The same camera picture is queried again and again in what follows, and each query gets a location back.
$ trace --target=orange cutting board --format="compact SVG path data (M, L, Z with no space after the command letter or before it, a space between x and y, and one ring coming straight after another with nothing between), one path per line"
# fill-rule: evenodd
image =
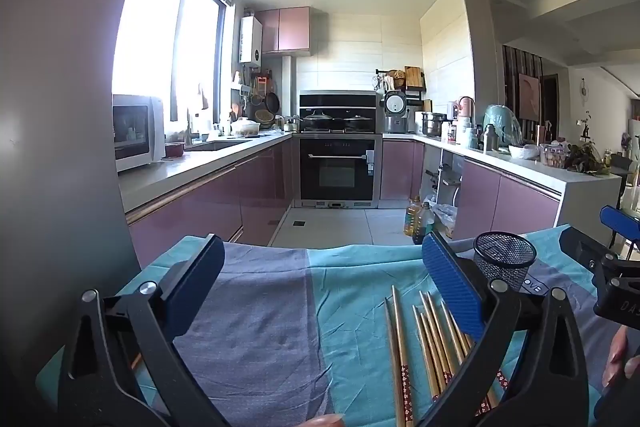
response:
M406 75L406 87L424 87L424 85L422 84L422 77L420 76L420 68L405 66L404 74Z

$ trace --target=white countertop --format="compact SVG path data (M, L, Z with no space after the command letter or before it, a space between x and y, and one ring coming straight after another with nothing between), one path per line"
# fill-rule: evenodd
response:
M181 158L170 158L120 172L118 181L124 211L138 208L171 190L289 139L291 135L290 132L272 132L219 151L185 151ZM220 137L209 141L218 140L227 139Z
M441 142L438 139L418 134L383 134L382 137L383 139L414 140L434 147L439 147L440 149L447 150L453 154L458 154L480 163L485 163L496 169L510 172L511 174L515 174L520 178L537 183L543 187L551 188L551 190L560 194L564 193L567 184L599 182L602 180L609 180L613 176L613 174L589 176L587 174L580 174L579 172L547 167L546 165L542 165L538 160L516 160L509 154L502 154L498 152L484 154L479 150L466 149L460 145Z

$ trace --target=human hand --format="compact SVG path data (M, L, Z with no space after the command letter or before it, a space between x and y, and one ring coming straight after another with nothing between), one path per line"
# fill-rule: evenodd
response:
M607 365L605 366L602 374L602 385L604 387L607 387L611 380L613 380L613 378L623 370L625 372L625 377L631 378L638 368L638 365L640 365L640 357L633 357L632 359L629 359L623 367L623 360L628 348L626 340L627 329L628 328L626 326L620 326L620 329L616 332L613 336L613 340L611 341L609 358L607 359Z
M344 427L341 414L325 414L300 424L298 427Z

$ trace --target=pink artwork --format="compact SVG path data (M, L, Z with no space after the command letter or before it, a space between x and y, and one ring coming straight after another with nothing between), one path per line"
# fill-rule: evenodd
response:
M520 74L520 114L523 120L540 121L540 81Z

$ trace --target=window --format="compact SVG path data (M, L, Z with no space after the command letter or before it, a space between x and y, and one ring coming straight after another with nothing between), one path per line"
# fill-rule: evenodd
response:
M117 94L158 96L164 131L214 121L224 4L219 0L125 0L113 60Z

